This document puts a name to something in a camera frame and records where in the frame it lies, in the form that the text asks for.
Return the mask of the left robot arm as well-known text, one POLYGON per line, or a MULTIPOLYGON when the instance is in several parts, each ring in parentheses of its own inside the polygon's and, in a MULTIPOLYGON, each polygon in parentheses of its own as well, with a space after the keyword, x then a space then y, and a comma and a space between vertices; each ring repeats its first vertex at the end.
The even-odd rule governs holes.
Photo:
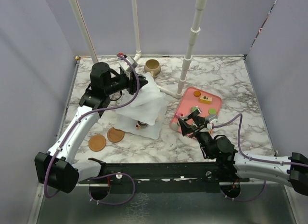
POLYGON ((70 193, 78 182, 86 179, 91 178, 96 183, 105 180, 103 162, 90 159, 75 164, 73 161, 90 129, 104 111, 111 110, 110 96, 127 90, 136 97, 147 84, 145 77, 136 73, 137 65, 133 58, 126 57, 119 62, 119 72, 105 62, 92 66, 90 84, 79 101, 73 120, 57 142, 46 153, 38 152, 34 159, 38 181, 44 185, 44 190, 52 187, 70 193))

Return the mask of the pink cake slice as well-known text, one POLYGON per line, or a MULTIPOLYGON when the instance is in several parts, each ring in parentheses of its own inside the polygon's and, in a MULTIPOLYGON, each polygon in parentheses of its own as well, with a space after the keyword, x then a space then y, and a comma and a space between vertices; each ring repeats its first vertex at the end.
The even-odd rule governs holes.
POLYGON ((178 113, 175 114, 175 117, 176 117, 176 118, 183 118, 183 117, 184 117, 184 114, 181 113, 181 112, 178 112, 178 113))

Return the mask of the white tiered serving stand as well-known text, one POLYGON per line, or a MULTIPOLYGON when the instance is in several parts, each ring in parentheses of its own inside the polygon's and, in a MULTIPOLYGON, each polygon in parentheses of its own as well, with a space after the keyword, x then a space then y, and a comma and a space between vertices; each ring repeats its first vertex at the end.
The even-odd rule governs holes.
POLYGON ((116 109, 118 121, 114 127, 124 132, 157 140, 165 119, 168 100, 166 94, 160 92, 149 72, 142 75, 146 77, 148 84, 139 90, 132 103, 116 109), (164 119, 161 122, 156 122, 159 114, 163 115, 164 119), (137 121, 147 123, 148 126, 144 129, 137 129, 137 121))

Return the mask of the chocolate swiss roll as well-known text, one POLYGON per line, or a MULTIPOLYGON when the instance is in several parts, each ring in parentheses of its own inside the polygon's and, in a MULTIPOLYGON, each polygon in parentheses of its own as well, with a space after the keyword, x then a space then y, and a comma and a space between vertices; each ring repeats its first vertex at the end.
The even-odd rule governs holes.
POLYGON ((144 129, 144 128, 146 128, 147 126, 148 126, 147 123, 143 123, 143 122, 140 122, 140 121, 137 121, 137 123, 136 123, 136 128, 137 128, 137 129, 144 129))

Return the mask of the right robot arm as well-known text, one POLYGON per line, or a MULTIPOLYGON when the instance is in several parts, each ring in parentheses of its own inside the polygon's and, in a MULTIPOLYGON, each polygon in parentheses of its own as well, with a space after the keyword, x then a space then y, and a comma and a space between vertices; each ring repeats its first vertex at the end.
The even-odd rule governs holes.
POLYGON ((240 144, 232 144, 225 135, 210 135, 211 129, 219 127, 216 115, 201 117, 199 114, 197 109, 178 117, 181 134, 198 141, 205 159, 215 159, 224 180, 260 179, 286 185, 304 196, 308 194, 307 157, 297 152, 289 157, 244 153, 240 144))

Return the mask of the pink serving tray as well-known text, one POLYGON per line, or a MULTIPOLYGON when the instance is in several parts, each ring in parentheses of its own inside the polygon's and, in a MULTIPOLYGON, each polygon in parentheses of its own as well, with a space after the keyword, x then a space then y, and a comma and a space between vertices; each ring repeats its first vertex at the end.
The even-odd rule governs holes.
MULTIPOLYGON (((182 99, 181 99, 181 101, 180 101, 180 103, 179 103, 179 105, 178 105, 178 107, 175 111, 175 114, 178 113, 178 112, 181 112, 185 116, 190 112, 190 109, 193 106, 198 106, 200 108, 201 113, 199 115, 202 116, 202 117, 206 117, 206 116, 209 115, 208 110, 210 108, 215 108, 216 111, 217 111, 216 115, 218 115, 220 108, 222 106, 222 99, 219 96, 216 96, 216 95, 211 94, 209 92, 202 91, 201 89, 198 89, 198 88, 195 88, 195 87, 189 87, 184 92, 183 97, 182 97, 182 99), (212 104, 209 105, 209 104, 200 103, 199 98, 200 98, 201 95, 199 97, 195 97, 193 95, 194 91, 200 91, 201 95, 212 97, 212 104)), ((181 133, 180 127, 177 125, 178 118, 175 117, 175 114, 174 114, 173 118, 171 119, 169 126, 172 130, 181 133)))

